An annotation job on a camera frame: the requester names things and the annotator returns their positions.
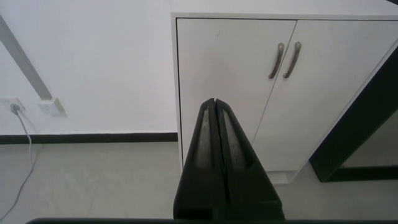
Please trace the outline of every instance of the white cabinet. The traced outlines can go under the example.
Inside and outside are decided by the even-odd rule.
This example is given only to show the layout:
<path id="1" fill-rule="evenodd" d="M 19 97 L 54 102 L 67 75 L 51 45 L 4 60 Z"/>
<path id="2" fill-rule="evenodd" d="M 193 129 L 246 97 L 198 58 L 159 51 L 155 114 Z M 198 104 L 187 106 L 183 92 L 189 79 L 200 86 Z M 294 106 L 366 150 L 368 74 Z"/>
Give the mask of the white cabinet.
<path id="1" fill-rule="evenodd" d="M 178 64 L 183 159 L 200 105 L 216 97 L 232 107 L 246 136 L 254 139 L 274 78 L 296 21 L 179 19 Z"/>
<path id="2" fill-rule="evenodd" d="M 174 2 L 182 164 L 200 105 L 219 98 L 271 181 L 290 182 L 397 47 L 398 7 L 389 2 L 279 3 Z"/>

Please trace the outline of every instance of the plug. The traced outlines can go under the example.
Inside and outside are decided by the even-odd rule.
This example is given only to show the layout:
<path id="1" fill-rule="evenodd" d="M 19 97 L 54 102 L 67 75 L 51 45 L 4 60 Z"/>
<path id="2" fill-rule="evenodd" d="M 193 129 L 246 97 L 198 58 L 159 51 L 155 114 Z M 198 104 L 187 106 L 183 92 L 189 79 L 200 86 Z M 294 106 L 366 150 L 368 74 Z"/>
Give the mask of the plug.
<path id="1" fill-rule="evenodd" d="M 15 115 L 18 115 L 18 111 L 20 110 L 21 108 L 17 105 L 17 104 L 12 104 L 11 105 L 11 112 L 13 113 L 13 114 L 15 114 Z"/>

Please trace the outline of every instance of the wall socket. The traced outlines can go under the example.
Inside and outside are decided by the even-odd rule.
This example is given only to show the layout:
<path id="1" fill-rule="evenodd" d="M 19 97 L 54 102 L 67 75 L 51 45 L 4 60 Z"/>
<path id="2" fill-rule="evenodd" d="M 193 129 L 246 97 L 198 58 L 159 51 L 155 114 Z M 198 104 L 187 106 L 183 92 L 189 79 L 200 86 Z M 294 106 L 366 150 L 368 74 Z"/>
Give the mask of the wall socket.
<path id="1" fill-rule="evenodd" d="M 11 105 L 13 104 L 18 105 L 21 111 L 25 111 L 24 105 L 16 97 L 0 97 L 0 104 L 9 111 L 11 111 Z"/>

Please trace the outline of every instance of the floor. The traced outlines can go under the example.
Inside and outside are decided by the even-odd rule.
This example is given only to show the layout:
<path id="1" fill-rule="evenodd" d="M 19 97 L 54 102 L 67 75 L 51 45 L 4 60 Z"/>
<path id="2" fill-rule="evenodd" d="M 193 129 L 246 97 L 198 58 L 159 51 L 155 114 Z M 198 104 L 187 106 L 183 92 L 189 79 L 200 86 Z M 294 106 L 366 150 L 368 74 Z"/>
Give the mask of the floor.
<path id="1" fill-rule="evenodd" d="M 172 218 L 176 142 L 33 145 L 35 169 L 3 223 L 37 217 Z M 27 145 L 0 145 L 0 215 L 29 171 Z M 321 184 L 307 164 L 277 185 L 288 219 L 398 220 L 398 181 Z"/>

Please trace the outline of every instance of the cabinet handle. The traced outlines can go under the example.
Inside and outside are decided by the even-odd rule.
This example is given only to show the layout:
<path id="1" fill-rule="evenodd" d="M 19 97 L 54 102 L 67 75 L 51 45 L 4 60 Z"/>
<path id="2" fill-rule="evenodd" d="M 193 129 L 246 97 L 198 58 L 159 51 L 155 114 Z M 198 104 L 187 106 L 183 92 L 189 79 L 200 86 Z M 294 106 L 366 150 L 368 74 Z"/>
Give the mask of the cabinet handle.
<path id="1" fill-rule="evenodd" d="M 296 43 L 294 43 L 293 58 L 292 61 L 290 62 L 289 69 L 284 74 L 284 78 L 288 78 L 292 74 L 293 68 L 296 65 L 297 59 L 299 58 L 300 50 L 301 50 L 301 43 L 297 41 Z"/>
<path id="2" fill-rule="evenodd" d="M 282 61 L 282 56 L 284 54 L 284 49 L 285 49 L 285 45 L 283 43 L 279 43 L 278 44 L 278 51 L 276 52 L 274 68 L 272 69 L 272 71 L 268 75 L 269 79 L 273 79 L 275 77 L 276 72 L 278 71 L 279 65 L 280 65 L 280 63 Z"/>

